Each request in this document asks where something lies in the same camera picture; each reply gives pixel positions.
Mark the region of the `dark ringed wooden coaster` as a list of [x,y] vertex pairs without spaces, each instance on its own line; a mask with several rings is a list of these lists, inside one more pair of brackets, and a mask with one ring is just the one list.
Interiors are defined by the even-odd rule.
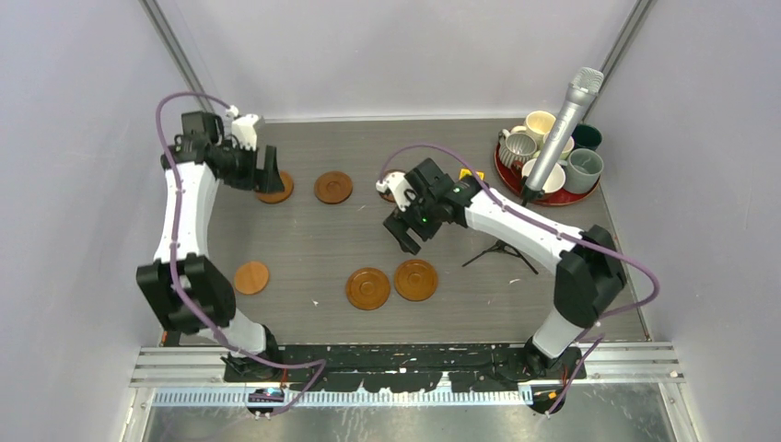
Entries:
[[421,302],[436,293],[438,274],[430,262],[408,260],[397,267],[393,281],[396,292],[402,298]]

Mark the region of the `yellow toy brick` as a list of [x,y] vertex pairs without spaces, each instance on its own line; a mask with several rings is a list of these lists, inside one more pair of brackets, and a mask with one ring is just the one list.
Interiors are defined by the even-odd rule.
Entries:
[[[484,173],[482,171],[477,171],[476,175],[477,175],[477,177],[480,180],[484,179]],[[468,176],[472,176],[472,172],[469,169],[461,169],[460,170],[460,173],[459,173],[459,179],[460,180],[462,180],[462,179],[464,179],[465,177],[468,177]]]

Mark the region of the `light wooden coaster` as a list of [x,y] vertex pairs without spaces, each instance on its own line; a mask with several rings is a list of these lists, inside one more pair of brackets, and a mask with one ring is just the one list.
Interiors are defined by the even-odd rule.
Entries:
[[234,288],[242,295],[253,296],[262,292],[269,280],[270,272],[264,263],[245,262],[234,274]]

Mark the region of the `black microphone tripod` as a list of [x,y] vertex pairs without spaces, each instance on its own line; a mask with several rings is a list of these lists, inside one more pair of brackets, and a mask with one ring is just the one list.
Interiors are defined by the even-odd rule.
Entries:
[[537,270],[537,268],[530,262],[530,260],[523,253],[521,253],[517,248],[515,248],[514,246],[506,243],[505,241],[503,241],[501,239],[498,239],[492,246],[488,247],[485,250],[482,250],[477,255],[475,255],[474,257],[472,257],[468,261],[466,261],[462,265],[462,267],[468,266],[469,264],[477,261],[478,259],[482,258],[484,255],[486,255],[488,253],[501,253],[501,254],[509,255],[511,257],[514,257],[514,258],[519,258],[526,264],[526,266],[535,275],[539,275],[540,274],[540,272]]

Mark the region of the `red round tray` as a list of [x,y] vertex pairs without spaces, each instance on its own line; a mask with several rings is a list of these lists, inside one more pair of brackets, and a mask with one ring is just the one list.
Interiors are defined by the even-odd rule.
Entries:
[[[503,183],[503,185],[508,190],[510,190],[514,195],[520,196],[521,186],[520,186],[519,171],[517,169],[508,168],[501,163],[501,161],[499,160],[499,150],[500,150],[500,144],[496,143],[494,148],[495,170],[498,173],[498,176],[500,177],[500,180]],[[575,194],[572,192],[568,192],[565,189],[560,189],[557,192],[546,194],[543,198],[541,198],[541,200],[535,201],[535,203],[537,205],[550,206],[550,207],[567,206],[571,204],[576,204],[582,200],[588,199],[590,195],[593,194],[599,187],[600,187],[600,181],[597,180],[596,183],[591,187],[591,189],[586,193]]]

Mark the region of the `grey ribbed cup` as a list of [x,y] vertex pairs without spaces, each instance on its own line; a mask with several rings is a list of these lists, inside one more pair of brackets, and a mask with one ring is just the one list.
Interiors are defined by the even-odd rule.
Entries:
[[537,143],[527,133],[525,126],[515,132],[505,129],[499,134],[498,158],[507,168],[511,168],[515,163],[525,163],[536,151]]

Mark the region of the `cream mug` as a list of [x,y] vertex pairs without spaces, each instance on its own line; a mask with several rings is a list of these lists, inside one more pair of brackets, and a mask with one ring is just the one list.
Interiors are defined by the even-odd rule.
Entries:
[[521,125],[513,127],[511,134],[523,133],[531,137],[538,147],[542,147],[543,138],[553,129],[556,117],[545,110],[529,113]]

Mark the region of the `silver microphone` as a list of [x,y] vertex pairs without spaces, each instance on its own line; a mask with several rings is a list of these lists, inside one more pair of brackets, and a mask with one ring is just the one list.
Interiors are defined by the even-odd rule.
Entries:
[[602,71],[581,67],[569,83],[565,99],[552,130],[543,143],[530,174],[523,181],[521,204],[534,202],[545,194],[544,184],[558,164],[561,153],[577,125],[600,93],[605,75]]

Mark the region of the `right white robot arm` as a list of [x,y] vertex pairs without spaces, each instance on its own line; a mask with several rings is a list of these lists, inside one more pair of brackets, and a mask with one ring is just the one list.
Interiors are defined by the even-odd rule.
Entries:
[[598,321],[624,290],[627,276],[616,258],[612,235],[561,225],[516,204],[479,178],[454,180],[427,158],[408,172],[390,172],[375,184],[390,194],[395,209],[383,225],[404,252],[417,254],[421,241],[445,223],[495,237],[554,275],[554,307],[524,345],[526,368],[548,378],[562,354]]

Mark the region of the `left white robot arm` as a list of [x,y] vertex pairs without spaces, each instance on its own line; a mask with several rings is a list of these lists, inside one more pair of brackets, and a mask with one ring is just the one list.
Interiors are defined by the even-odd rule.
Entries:
[[181,133],[160,162],[167,185],[163,231],[150,263],[135,280],[162,328],[226,345],[225,361],[259,380],[275,379],[283,358],[271,331],[237,307],[232,283],[209,258],[208,226],[220,185],[253,193],[285,188],[276,149],[258,147],[263,119],[236,107],[181,116]]

